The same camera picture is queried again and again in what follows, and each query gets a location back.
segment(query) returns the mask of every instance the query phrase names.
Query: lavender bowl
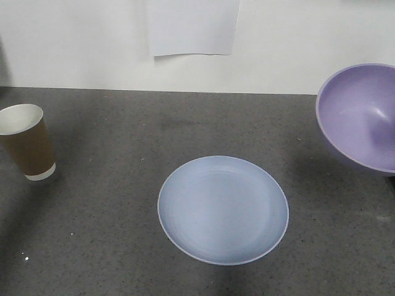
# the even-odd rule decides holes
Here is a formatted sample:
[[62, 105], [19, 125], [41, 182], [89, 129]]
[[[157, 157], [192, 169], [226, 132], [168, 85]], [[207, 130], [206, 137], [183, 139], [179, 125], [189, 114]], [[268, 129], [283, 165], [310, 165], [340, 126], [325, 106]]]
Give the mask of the lavender bowl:
[[361, 64], [331, 76], [318, 93], [329, 148], [356, 168], [395, 175], [395, 67]]

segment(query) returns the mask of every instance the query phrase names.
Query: wall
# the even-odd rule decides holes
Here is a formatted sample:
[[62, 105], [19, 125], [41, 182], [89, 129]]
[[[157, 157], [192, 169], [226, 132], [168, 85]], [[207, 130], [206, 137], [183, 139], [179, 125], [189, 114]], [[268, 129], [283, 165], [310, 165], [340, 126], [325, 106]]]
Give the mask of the wall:
[[143, 0], [0, 2], [0, 85], [316, 94], [395, 64], [395, 1], [240, 0], [231, 56], [149, 56]]

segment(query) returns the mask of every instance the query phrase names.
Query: white paper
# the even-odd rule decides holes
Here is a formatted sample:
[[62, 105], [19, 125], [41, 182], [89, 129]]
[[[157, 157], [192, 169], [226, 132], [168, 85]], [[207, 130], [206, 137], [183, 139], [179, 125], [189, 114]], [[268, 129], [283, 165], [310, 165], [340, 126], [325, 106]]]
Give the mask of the white paper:
[[231, 54], [239, 0], [148, 0], [153, 56]]

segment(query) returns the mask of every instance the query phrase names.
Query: countertop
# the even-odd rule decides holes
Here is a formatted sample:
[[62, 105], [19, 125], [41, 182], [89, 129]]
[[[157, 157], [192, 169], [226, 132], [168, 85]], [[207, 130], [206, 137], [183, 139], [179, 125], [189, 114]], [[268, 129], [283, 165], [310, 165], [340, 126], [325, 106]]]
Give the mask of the countertop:
[[[331, 156], [315, 96], [0, 88], [0, 109], [23, 102], [57, 171], [27, 181], [0, 148], [0, 295], [394, 295], [394, 194]], [[283, 188], [288, 230], [260, 260], [202, 263], [163, 232], [160, 187], [207, 155]]]

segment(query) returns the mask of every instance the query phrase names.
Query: paper cup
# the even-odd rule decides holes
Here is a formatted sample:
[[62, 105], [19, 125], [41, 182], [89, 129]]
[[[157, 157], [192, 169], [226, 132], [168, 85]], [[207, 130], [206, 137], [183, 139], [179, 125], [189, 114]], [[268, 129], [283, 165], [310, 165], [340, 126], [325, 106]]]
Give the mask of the paper cup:
[[0, 142], [26, 178], [43, 180], [55, 172], [55, 156], [37, 105], [20, 104], [0, 111]]

